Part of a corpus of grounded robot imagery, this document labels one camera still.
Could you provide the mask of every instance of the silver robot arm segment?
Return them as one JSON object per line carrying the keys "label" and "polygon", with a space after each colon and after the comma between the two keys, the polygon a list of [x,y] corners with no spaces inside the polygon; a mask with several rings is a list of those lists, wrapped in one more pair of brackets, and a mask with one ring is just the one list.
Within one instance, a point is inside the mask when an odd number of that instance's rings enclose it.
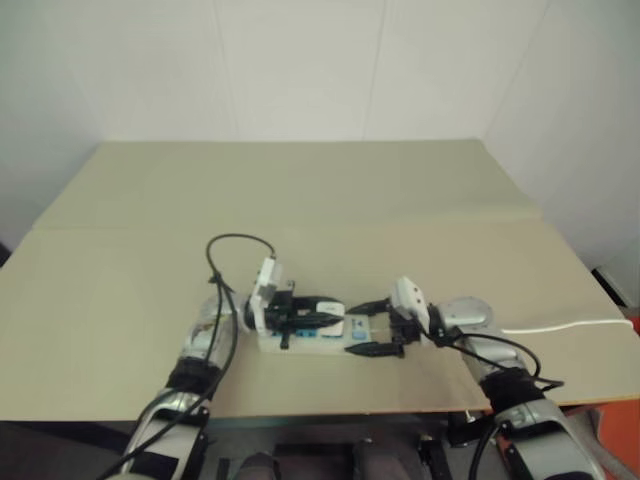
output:
{"label": "silver robot arm segment", "polygon": [[489,305],[473,297],[428,304],[420,288],[403,277],[392,288],[391,307],[405,319],[420,322],[436,345],[454,344],[497,364],[463,355],[491,402],[496,430],[509,442],[505,459],[514,478],[605,479],[562,411],[536,386],[519,351],[499,340],[464,336],[507,338],[495,324]]}

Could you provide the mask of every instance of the white power strip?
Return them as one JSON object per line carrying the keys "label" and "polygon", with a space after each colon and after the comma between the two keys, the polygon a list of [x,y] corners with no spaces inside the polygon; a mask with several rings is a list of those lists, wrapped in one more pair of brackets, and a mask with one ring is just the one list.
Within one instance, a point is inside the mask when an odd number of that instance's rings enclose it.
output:
{"label": "white power strip", "polygon": [[289,348],[280,348],[280,335],[258,336],[260,350],[266,353],[350,355],[346,347],[371,341],[369,318],[366,315],[346,315],[343,320],[342,335],[326,336],[319,330],[299,330],[289,337]]}

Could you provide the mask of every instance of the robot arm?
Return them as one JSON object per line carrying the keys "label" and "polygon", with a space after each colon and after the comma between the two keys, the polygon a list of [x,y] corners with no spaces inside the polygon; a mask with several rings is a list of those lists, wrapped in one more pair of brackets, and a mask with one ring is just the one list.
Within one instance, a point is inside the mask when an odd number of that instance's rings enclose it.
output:
{"label": "robot arm", "polygon": [[[224,298],[216,302],[222,302],[217,332],[217,315],[214,312],[217,312],[218,305],[205,304],[201,319],[189,332],[165,388],[140,415],[123,456],[133,452],[194,403],[200,402],[199,405],[143,452],[126,462],[119,475],[110,477],[113,480],[198,478],[208,446],[205,428],[210,417],[209,404],[215,392],[211,386],[223,374],[233,345],[233,329],[236,328],[229,303]],[[215,341],[210,348],[214,332]]]}
{"label": "robot arm", "polygon": [[394,284],[391,307],[405,319],[420,322],[436,345],[455,344],[491,362],[464,356],[471,375],[491,402],[494,430],[509,442],[505,459],[514,478],[605,479],[562,411],[536,386],[519,352],[511,345],[473,336],[506,339],[495,325],[489,305],[473,297],[430,305],[417,285],[403,277]]}

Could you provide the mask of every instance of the floor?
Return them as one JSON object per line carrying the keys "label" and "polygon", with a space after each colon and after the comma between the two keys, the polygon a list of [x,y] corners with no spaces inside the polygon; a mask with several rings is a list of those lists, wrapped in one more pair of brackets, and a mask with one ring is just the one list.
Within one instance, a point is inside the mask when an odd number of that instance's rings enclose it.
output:
{"label": "floor", "polygon": [[[130,424],[111,424],[126,431]],[[230,460],[229,478],[247,456],[261,451],[273,452],[276,444],[345,444],[364,438],[392,448],[416,478],[430,479],[421,466],[415,445],[419,435],[432,430],[422,419],[413,416],[383,416],[375,421],[348,418],[338,424],[317,420],[212,422],[211,445],[200,479],[215,479],[221,458]],[[473,447],[447,448],[446,455],[454,479],[464,479]],[[95,478],[111,462],[115,452],[57,438],[50,434],[11,423],[0,423],[0,472],[4,480],[76,480]],[[281,457],[285,479],[341,480],[345,459],[340,455]],[[483,457],[479,478],[506,479],[501,460],[494,448]]]}

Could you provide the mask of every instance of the beige tabletop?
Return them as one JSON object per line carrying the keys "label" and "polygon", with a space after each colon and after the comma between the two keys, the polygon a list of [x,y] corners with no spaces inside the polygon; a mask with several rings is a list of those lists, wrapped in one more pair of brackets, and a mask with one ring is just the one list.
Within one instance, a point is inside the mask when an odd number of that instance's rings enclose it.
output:
{"label": "beige tabletop", "polygon": [[[311,160],[321,159],[330,168],[314,177]],[[216,179],[211,188],[204,177]],[[338,192],[325,189],[332,180]],[[347,305],[382,298],[408,275],[433,302],[486,300],[504,328],[620,318],[477,142],[109,144],[0,271],[0,385],[12,392],[0,418],[135,418],[211,294],[204,244],[230,229],[269,239],[298,293]],[[227,281],[248,290],[264,252],[246,242],[216,248]],[[487,406],[457,352],[412,345],[405,359],[292,358],[260,353],[255,340],[241,338],[214,416]],[[517,340],[539,354],[545,376],[567,382],[551,392],[559,402],[640,395],[640,342],[624,325]]]}

